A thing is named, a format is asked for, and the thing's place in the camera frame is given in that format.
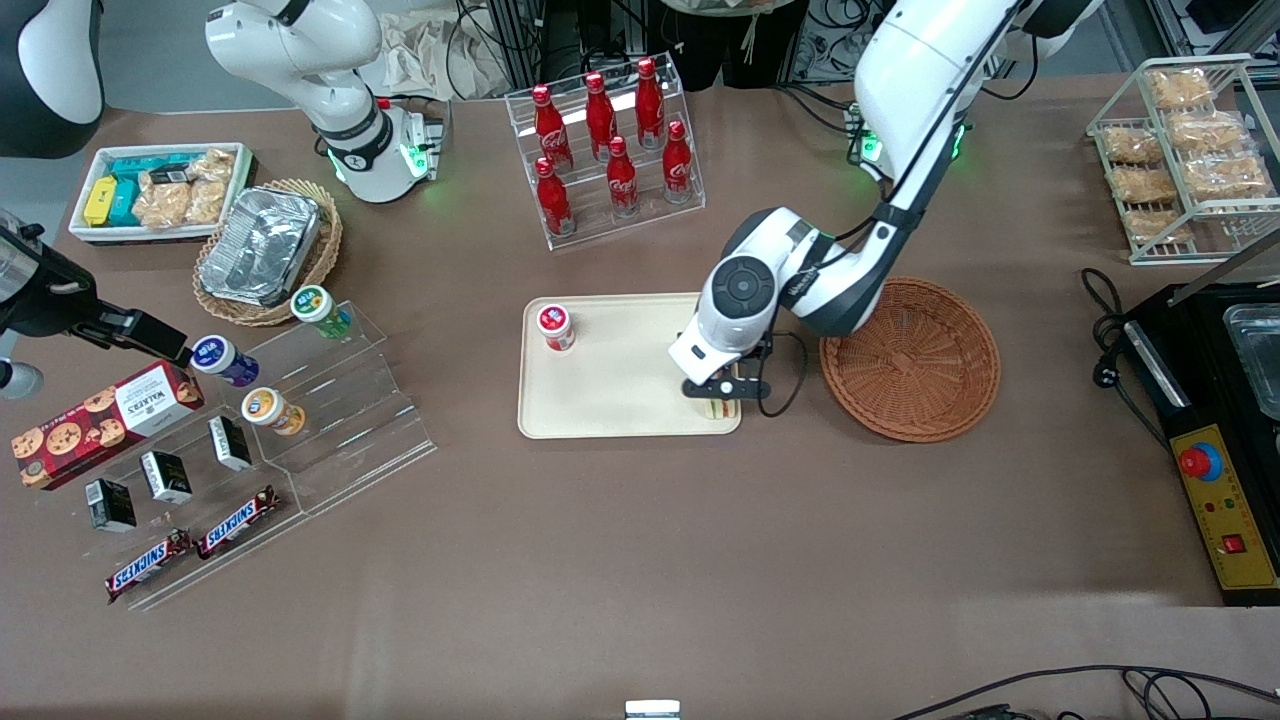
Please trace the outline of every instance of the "green led light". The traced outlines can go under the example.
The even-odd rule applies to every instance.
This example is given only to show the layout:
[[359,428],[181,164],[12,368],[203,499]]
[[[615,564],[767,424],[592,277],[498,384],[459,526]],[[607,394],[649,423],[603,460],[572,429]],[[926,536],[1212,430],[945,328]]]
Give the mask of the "green led light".
[[867,131],[863,133],[863,160],[874,163],[879,160],[879,154],[883,150],[884,145],[876,137],[874,132]]
[[960,141],[964,140],[964,126],[956,128],[956,141],[951,146],[951,159],[955,160],[960,156]]
[[342,174],[342,164],[333,156],[333,152],[329,152],[329,161],[333,163],[333,172],[338,174],[338,179],[346,183],[347,176]]
[[426,174],[426,150],[401,145],[401,156],[404,158],[404,163],[408,165],[408,172],[413,173],[415,178],[420,178]]

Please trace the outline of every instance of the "beige tray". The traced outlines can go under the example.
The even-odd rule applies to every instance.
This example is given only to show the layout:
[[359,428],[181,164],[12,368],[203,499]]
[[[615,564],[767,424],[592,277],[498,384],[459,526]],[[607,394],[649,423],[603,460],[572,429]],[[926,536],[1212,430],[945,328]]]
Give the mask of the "beige tray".
[[[538,310],[568,310],[577,341],[557,352],[538,331]],[[707,416],[705,400],[680,393],[685,377],[667,347],[694,314],[696,292],[539,297],[525,306],[520,351],[520,432],[534,439],[704,436],[742,421]]]

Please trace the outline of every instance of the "brown woven basket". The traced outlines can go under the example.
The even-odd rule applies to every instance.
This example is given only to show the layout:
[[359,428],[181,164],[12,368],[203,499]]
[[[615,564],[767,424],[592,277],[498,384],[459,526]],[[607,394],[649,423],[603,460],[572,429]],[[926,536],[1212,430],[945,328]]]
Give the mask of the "brown woven basket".
[[[338,261],[338,249],[342,246],[342,218],[338,217],[338,208],[333,202],[333,196],[319,184],[300,179],[271,181],[264,183],[261,187],[296,192],[315,200],[320,205],[320,234],[316,236],[315,242],[311,245],[306,263],[302,264],[302,270],[298,273],[298,278],[301,279],[296,283],[298,286],[320,284]],[[209,237],[209,242],[200,250],[200,258],[196,260],[196,272],[192,275],[191,283],[196,288],[196,300],[200,301],[200,306],[209,310],[215,318],[229,320],[237,325],[255,328],[278,325],[292,318],[293,314],[289,311],[288,302],[276,307],[259,307],[247,302],[214,297],[205,292],[205,288],[200,287],[200,265],[205,261],[205,258],[209,258],[209,252],[212,251],[214,245],[218,245],[218,238],[221,234],[223,225],[219,224],[214,229],[214,234]]]
[[968,302],[927,281],[891,278],[865,325],[822,340],[822,374],[868,428],[893,439],[938,442],[991,410],[1000,351]]

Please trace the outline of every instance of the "red bottle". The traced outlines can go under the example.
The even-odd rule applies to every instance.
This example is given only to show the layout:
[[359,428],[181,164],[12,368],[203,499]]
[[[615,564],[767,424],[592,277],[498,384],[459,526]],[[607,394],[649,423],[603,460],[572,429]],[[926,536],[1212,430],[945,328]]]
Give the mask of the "red bottle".
[[662,90],[658,87],[658,68],[653,58],[640,58],[640,87],[636,88],[636,135],[646,150],[662,147],[667,124],[663,122]]
[[640,197],[636,192],[636,168],[627,158],[627,141],[622,136],[613,136],[609,141],[609,167],[605,170],[609,178],[609,200],[613,201],[613,214],[620,218],[630,218],[640,211]]
[[534,86],[534,129],[543,145],[543,156],[552,161],[556,172],[573,169],[573,152],[568,149],[564,118],[552,105],[552,91],[545,85]]
[[668,129],[671,135],[667,149],[662,151],[662,177],[666,181],[662,195],[672,205],[684,205],[694,196],[692,178],[689,177],[694,154],[685,140],[685,123],[671,120]]
[[604,94],[604,76],[586,74],[586,129],[591,133],[591,154],[598,163],[609,161],[609,140],[618,135],[618,118]]
[[539,158],[534,163],[534,169],[538,170],[538,204],[543,206],[547,229],[556,237],[573,234],[577,225],[573,223],[573,213],[568,209],[564,182],[556,177],[556,167],[547,158]]

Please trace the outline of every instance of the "table surface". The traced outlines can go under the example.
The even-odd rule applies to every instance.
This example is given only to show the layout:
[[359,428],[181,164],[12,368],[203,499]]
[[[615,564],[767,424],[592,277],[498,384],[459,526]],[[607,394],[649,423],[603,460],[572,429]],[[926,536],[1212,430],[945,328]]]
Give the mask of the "table surface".
[[[456,108],[440,179],[385,206],[340,187],[300,113],[111,113],[95,147],[241,141],[260,179],[330,188],[346,236],[326,284],[388,333],[392,369],[440,450],[143,614],[106,607],[61,532],[82,518],[42,512],[17,478],[0,483],[0,708],[603,719],[628,698],[676,697],[694,719],[891,717],[1082,662],[1275,687],[1280,610],[1217,606],[1174,469],[1089,380],[1098,311],[1080,268],[1105,269],[1129,304],[1199,272],[1123,260],[1082,140],[1120,81],[1044,78],[1016,102],[977,101],[977,129],[896,274],[977,307],[1004,379],[975,429],[933,446],[860,427],[815,357],[788,414],[749,410],[730,436],[538,442],[516,428],[529,300],[696,290],[754,210],[787,205],[842,231],[870,209],[874,186],[842,141],[778,94],[690,96],[705,210],[557,254],[500,102]],[[115,304],[192,337],[271,334],[200,309],[196,245],[60,236]],[[790,352],[771,364],[778,387],[795,378]],[[61,337],[23,340],[17,357],[49,387],[4,406],[10,436],[143,363]],[[1137,712],[1111,675],[991,700]]]

